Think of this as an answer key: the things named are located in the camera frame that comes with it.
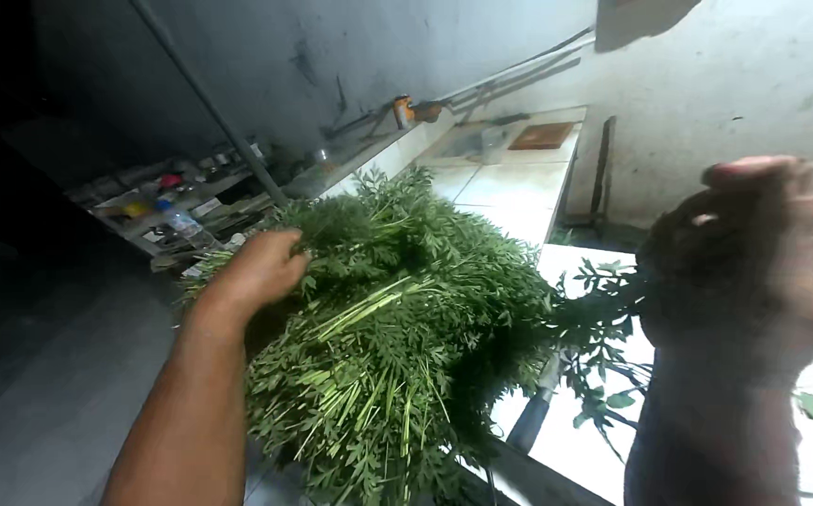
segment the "hand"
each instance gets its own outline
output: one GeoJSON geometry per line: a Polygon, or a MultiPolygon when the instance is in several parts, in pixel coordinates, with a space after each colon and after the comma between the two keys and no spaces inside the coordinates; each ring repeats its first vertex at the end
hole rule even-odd
{"type": "Polygon", "coordinates": [[[813,164],[757,156],[703,179],[710,189],[660,218],[638,252],[648,338],[722,361],[786,357],[794,374],[813,358],[813,164]]]}
{"type": "MultiPolygon", "coordinates": [[[[704,179],[720,191],[753,186],[760,192],[751,249],[769,254],[766,284],[783,310],[813,323],[813,164],[752,156],[716,165],[704,179]]],[[[813,340],[813,332],[803,337],[813,340]]]]}
{"type": "Polygon", "coordinates": [[[209,282],[193,312],[243,326],[259,308],[284,298],[309,264],[308,254],[291,255],[300,235],[300,231],[260,232],[249,238],[209,282]]]}

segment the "concrete wall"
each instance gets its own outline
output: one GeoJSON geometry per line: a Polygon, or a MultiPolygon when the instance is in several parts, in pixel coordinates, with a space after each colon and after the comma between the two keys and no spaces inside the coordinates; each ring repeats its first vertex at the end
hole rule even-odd
{"type": "Polygon", "coordinates": [[[618,223],[649,226],[700,190],[702,169],[717,161],[765,153],[813,159],[813,3],[703,0],[663,34],[578,54],[577,67],[474,114],[589,104],[570,213],[589,209],[603,121],[614,114],[609,215],[618,223]]]}
{"type": "MultiPolygon", "coordinates": [[[[148,1],[246,133],[300,149],[395,95],[434,98],[544,51],[596,14],[595,0],[148,1]]],[[[128,2],[36,4],[43,70],[80,114],[145,157],[224,140],[128,2]]]]}

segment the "plastic bottle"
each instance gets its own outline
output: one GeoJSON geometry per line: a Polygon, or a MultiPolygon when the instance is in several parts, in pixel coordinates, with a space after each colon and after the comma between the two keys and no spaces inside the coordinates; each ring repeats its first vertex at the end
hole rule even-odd
{"type": "Polygon", "coordinates": [[[187,211],[174,208],[170,201],[165,200],[156,201],[156,209],[163,212],[166,223],[186,238],[191,246],[197,249],[222,249],[222,243],[213,234],[203,230],[203,226],[187,211]]]}

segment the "bunch of greens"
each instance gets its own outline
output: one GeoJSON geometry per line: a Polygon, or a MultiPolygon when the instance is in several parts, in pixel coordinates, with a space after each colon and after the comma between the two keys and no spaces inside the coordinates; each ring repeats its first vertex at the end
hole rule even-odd
{"type": "MultiPolygon", "coordinates": [[[[419,490],[452,497],[455,456],[489,457],[494,402],[533,393],[558,351],[582,415],[609,426],[603,390],[586,376],[623,362],[607,343],[631,330],[618,266],[588,264],[592,294],[568,300],[562,282],[537,273],[535,251],[433,196],[423,169],[293,202],[272,226],[302,230],[313,261],[298,310],[249,363],[247,411],[267,452],[305,463],[313,493],[364,504],[407,503],[419,490]]],[[[208,256],[188,293],[229,257],[208,256]]]]}

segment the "wooden cutting board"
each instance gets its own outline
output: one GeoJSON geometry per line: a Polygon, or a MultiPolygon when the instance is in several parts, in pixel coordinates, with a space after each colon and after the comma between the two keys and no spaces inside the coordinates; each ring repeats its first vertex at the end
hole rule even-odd
{"type": "Polygon", "coordinates": [[[574,123],[531,125],[519,134],[510,149],[559,149],[573,126],[574,123]]]}

